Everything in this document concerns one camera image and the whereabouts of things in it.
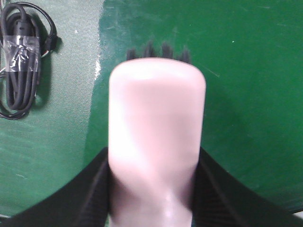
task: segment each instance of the green cutting mat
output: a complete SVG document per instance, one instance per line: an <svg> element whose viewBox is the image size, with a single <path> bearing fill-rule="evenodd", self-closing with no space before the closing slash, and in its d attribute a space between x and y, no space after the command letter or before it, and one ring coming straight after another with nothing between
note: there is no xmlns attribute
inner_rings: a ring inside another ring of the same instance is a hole
<svg viewBox="0 0 303 227"><path fill-rule="evenodd" d="M203 147L260 195L303 208L303 1L30 2L62 41L31 114L0 119L0 213L47 197L107 145L109 74L148 40L187 47L204 73Z"/></svg>

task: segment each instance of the worn green surface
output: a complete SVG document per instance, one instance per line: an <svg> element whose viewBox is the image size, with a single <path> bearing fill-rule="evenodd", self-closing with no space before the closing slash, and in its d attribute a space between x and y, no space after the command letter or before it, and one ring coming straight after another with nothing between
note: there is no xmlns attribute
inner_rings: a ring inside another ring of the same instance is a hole
<svg viewBox="0 0 303 227"><path fill-rule="evenodd" d="M303 208L302 1L30 2L62 43L43 61L39 106L0 119L0 213L53 193L106 146L108 76L150 39L186 46L205 75L204 148L260 195Z"/></svg>

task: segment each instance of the black cable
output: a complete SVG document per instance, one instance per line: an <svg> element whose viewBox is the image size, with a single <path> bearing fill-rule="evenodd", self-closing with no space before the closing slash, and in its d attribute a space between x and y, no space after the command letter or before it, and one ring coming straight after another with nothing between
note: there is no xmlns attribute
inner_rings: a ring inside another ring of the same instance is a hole
<svg viewBox="0 0 303 227"><path fill-rule="evenodd" d="M30 7L38 10L47 19L50 25L50 33L46 40L41 43L40 39L40 29L37 25L35 19L26 13L24 7ZM14 13L9 16L10 12L17 9L19 12ZM14 70L6 68L5 78L6 78L6 98L7 104L10 110L16 111L15 113L9 113L8 110L0 103L1 109L4 109L6 113L0 112L0 118L5 118L8 120L17 120L24 117L30 110L35 96L36 88L40 77L40 63L41 54L44 52L50 52L56 48L57 43L57 30L56 26L51 19L51 17L40 7L27 2L16 2L7 5L2 13L0 19L0 42L2 46L6 38L10 39L13 36L16 41L16 55L13 59L12 67ZM24 46L24 39L28 36L35 37L39 43L38 53L35 50L27 50Z"/></svg>

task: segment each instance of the pink cylindrical object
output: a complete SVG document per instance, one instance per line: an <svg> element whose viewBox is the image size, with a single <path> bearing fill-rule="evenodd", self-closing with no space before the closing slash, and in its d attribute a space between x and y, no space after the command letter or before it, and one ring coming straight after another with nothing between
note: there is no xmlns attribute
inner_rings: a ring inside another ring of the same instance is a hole
<svg viewBox="0 0 303 227"><path fill-rule="evenodd" d="M109 88L111 227L190 227L205 101L194 66L142 58Z"/></svg>

